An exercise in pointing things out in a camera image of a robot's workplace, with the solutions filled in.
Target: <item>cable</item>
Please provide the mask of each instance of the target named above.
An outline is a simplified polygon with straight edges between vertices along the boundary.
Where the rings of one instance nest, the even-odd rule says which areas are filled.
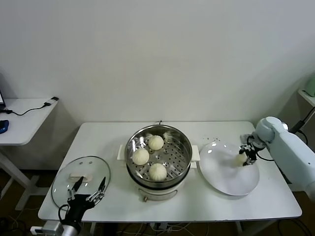
[[[44,102],[44,104],[41,106],[41,107],[37,107],[37,108],[31,108],[31,109],[28,109],[27,111],[23,112],[22,114],[19,114],[13,110],[8,110],[8,109],[5,109],[5,110],[0,110],[0,113],[7,113],[7,114],[16,114],[17,116],[24,116],[26,113],[30,112],[30,111],[34,111],[34,110],[39,110],[39,109],[42,109],[44,107],[48,107],[48,106],[51,106],[53,103],[57,102],[59,100],[59,98],[57,97],[52,97],[50,100],[48,100],[47,102]]]
[[[307,114],[307,116],[302,120],[303,122],[306,121],[307,117],[314,111],[315,107],[313,107],[310,112]]]
[[[163,231],[162,233],[158,233],[157,236],[159,236],[159,235],[161,235],[161,234],[163,234],[163,233],[165,233],[165,232],[166,232],[166,230]],[[135,234],[137,234],[137,233],[135,233],[135,232],[124,232],[124,234],[127,234],[127,235],[135,235]],[[143,234],[143,236],[156,236],[156,235]]]
[[[123,230],[120,231],[120,233],[121,233],[120,236],[123,235],[124,231],[125,231],[130,225],[131,225],[131,223],[127,224],[127,225],[123,228]]]
[[[4,110],[4,111],[10,111],[10,113],[16,114],[17,116],[24,116],[27,112],[34,111],[34,110],[39,110],[39,109],[42,109],[42,108],[44,108],[44,107],[46,107],[45,104],[42,105],[41,107],[29,109],[29,110],[27,110],[26,112],[23,112],[22,114],[16,113],[16,112],[14,112],[14,111],[12,111],[12,110]]]
[[[307,229],[308,232],[305,231],[305,229],[301,225],[299,225],[295,220],[292,220],[292,219],[287,219],[287,220],[289,220],[289,221],[293,222],[294,224],[296,224],[303,231],[305,236],[312,236],[312,233],[311,233],[310,229],[302,221],[299,220],[299,222]],[[282,234],[282,232],[281,232],[281,229],[280,229],[280,223],[283,222],[283,221],[285,221],[285,220],[279,220],[278,223],[277,223],[278,231],[279,231],[279,234],[281,236],[284,236]]]
[[[209,233],[209,223],[207,223],[207,233],[206,233],[206,236],[208,236],[208,233]]]
[[[14,219],[13,217],[11,217],[11,216],[9,216],[10,218],[12,218],[13,220],[14,220],[14,223],[16,223],[17,224],[17,228],[19,227],[19,224],[17,223],[18,222],[18,219],[19,219],[19,217],[21,216],[21,214],[23,213],[23,211],[25,211],[25,210],[39,210],[40,209],[40,207],[38,207],[38,208],[24,208],[19,214],[18,214],[18,216]]]
[[[310,229],[299,219],[295,219],[297,222],[300,222],[300,224],[302,224],[304,226],[304,228],[308,231],[309,235],[312,236],[312,232],[310,231]]]
[[[58,209],[58,218],[59,218],[60,222],[62,222],[62,218],[61,218],[60,212],[61,212],[61,209],[64,208],[64,207],[68,207],[68,209],[69,209],[69,205],[68,204],[63,204],[61,207],[59,207],[59,209]]]
[[[301,131],[301,130],[298,130],[297,132],[300,133],[300,134],[302,134],[302,135],[304,136],[304,138],[305,138],[305,144],[308,145],[308,144],[309,144],[309,140],[307,139],[305,133],[303,133],[303,131]]]
[[[190,232],[188,229],[186,229],[186,228],[183,228],[184,230],[186,230],[188,233],[190,233],[191,234],[191,236],[195,236],[192,232]]]
[[[145,232],[145,230],[147,229],[148,225],[149,225],[149,223],[146,224],[146,227],[144,228],[144,230],[142,231],[142,233],[140,234],[140,236],[142,236],[142,235],[144,234],[144,232]]]
[[[173,227],[179,227],[179,228],[181,228],[180,230],[183,230],[183,229],[185,229],[188,225],[190,225],[190,223],[188,223],[188,224],[186,224],[185,226],[177,226],[177,225],[173,225],[173,226],[171,226],[171,225],[168,225],[168,226],[171,226],[172,228]]]
[[[153,228],[153,226],[152,226],[152,225],[151,225],[151,229],[152,229],[153,231],[155,231],[155,232],[165,231],[165,230],[156,230],[156,229],[154,229],[154,228]]]
[[[137,232],[136,236],[138,235],[138,233],[140,233],[142,226],[143,226],[143,224],[140,225],[139,231]]]
[[[264,161],[275,161],[275,160],[273,160],[273,159],[266,159],[266,158],[263,158],[263,157],[261,157],[258,153],[256,153],[256,155],[257,155],[260,159],[262,159],[262,160],[264,160]]]
[[[21,221],[21,220],[18,220],[18,222],[22,223],[23,224],[23,229],[20,229],[20,228],[12,228],[12,229],[8,229],[9,228],[9,220],[5,217],[0,217],[0,235],[3,235],[7,232],[12,232],[12,231],[15,231],[15,230],[19,230],[22,232],[22,235],[23,236],[26,236],[27,235],[27,227],[26,227],[26,224],[24,221]]]

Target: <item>white wall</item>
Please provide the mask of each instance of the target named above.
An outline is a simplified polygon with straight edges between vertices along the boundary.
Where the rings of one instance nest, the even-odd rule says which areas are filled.
[[[313,0],[1,1],[1,89],[62,102],[49,129],[6,151],[21,168],[57,168],[84,121],[277,115],[314,70],[314,9]]]

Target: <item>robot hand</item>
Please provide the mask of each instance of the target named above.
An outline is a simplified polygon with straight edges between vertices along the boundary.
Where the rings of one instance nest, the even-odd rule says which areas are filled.
[[[243,165],[253,164],[258,151],[267,148],[287,179],[315,201],[315,153],[300,138],[289,133],[279,119],[260,120],[256,130],[242,135],[241,140],[240,152],[247,155]]]
[[[80,188],[83,178],[81,177],[73,186],[72,189],[68,189],[68,205],[63,205],[59,208],[58,216],[59,220],[62,223],[64,229],[68,229],[68,231],[74,231],[76,230],[77,234],[80,233],[81,227],[80,223],[82,220],[82,217],[84,213],[93,207],[95,207],[96,204],[102,200],[105,194],[105,181],[106,177],[102,180],[102,182],[99,185],[99,188],[97,191],[95,191],[93,194],[76,194],[78,189]],[[60,210],[68,206],[69,209],[64,217],[64,219],[61,219],[60,217]]]

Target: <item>electric steamer pot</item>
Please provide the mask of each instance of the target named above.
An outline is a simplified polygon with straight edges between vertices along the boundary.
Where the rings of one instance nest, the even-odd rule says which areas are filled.
[[[160,150],[151,150],[148,140],[152,135],[159,135],[164,140]],[[137,166],[132,161],[133,153],[145,148],[150,155],[149,161]],[[178,129],[167,125],[151,125],[137,131],[128,141],[125,148],[127,170],[131,178],[140,186],[151,190],[166,190],[178,185],[186,177],[192,158],[191,144],[188,138]],[[149,168],[163,164],[167,170],[164,181],[153,181],[149,177]]]

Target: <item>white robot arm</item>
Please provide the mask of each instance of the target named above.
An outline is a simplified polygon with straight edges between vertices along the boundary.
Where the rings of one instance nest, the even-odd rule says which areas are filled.
[[[240,153],[247,160],[243,165],[256,161],[258,151],[267,148],[288,180],[303,189],[315,201],[315,153],[295,134],[289,133],[275,117],[259,121],[251,135],[244,135],[246,143]]]

